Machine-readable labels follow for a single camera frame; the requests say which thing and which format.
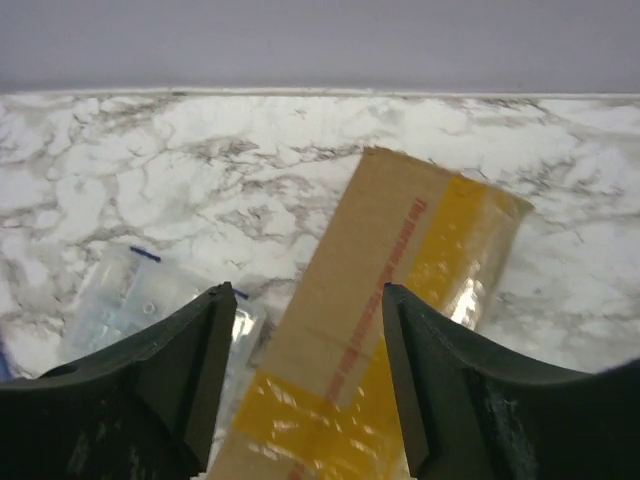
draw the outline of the clear plastic packaging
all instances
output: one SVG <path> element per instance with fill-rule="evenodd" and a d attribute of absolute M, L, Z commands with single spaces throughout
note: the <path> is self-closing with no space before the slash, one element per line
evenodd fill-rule
<path fill-rule="evenodd" d="M 0 337 L 0 382 L 7 382 L 11 379 L 13 379 L 11 367 L 9 366 L 7 355 L 4 352 L 2 338 Z"/>
<path fill-rule="evenodd" d="M 75 319 L 62 339 L 60 356 L 70 362 L 139 332 L 179 310 L 212 284 L 138 248 L 109 248 L 79 299 Z M 238 307 L 217 430 L 230 424 L 240 380 L 266 318 L 264 309 L 236 293 Z"/>

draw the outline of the gray marble veining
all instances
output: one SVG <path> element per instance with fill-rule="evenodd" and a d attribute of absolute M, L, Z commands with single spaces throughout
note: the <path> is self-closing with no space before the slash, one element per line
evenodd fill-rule
<path fill-rule="evenodd" d="M 55 365 L 100 252 L 197 263 L 275 325 L 364 145 L 404 150 L 536 207 L 480 331 L 597 370 L 640 353 L 640 102 L 0 97 L 0 329 Z"/>

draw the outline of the yellow packing tape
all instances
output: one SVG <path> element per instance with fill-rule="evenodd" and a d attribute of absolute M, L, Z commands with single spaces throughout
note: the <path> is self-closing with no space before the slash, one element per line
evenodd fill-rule
<path fill-rule="evenodd" d="M 483 212 L 486 196 L 502 205 L 509 199 L 490 190 L 454 176 L 431 219 L 404 283 L 438 309 L 445 308 L 450 292 L 459 287 L 461 272 L 474 260 L 473 245 L 467 243 L 479 240 L 474 232 L 478 222 L 485 222 L 478 229 L 481 235 L 493 235 Z M 258 371 L 234 428 L 276 452 L 286 452 L 314 471 L 314 478 L 390 480 L 403 443 L 384 341 L 346 408 Z M 303 477 L 295 471 L 289 475 L 289 480 L 298 478 Z"/>

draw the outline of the white marble surface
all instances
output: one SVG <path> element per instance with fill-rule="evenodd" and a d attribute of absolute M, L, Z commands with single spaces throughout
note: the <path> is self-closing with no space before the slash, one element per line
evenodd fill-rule
<path fill-rule="evenodd" d="M 106 245 L 206 264 L 275 324 L 363 145 L 462 169 L 536 207 L 480 331 L 594 371 L 640 354 L 640 101 L 0 97 L 0 329 L 56 364 Z"/>

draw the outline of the cardboard box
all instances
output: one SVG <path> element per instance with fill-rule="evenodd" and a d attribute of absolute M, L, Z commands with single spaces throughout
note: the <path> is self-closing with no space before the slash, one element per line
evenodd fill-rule
<path fill-rule="evenodd" d="M 366 149 L 209 479 L 401 478 L 382 288 L 405 284 L 473 328 L 529 209 L 407 155 Z"/>

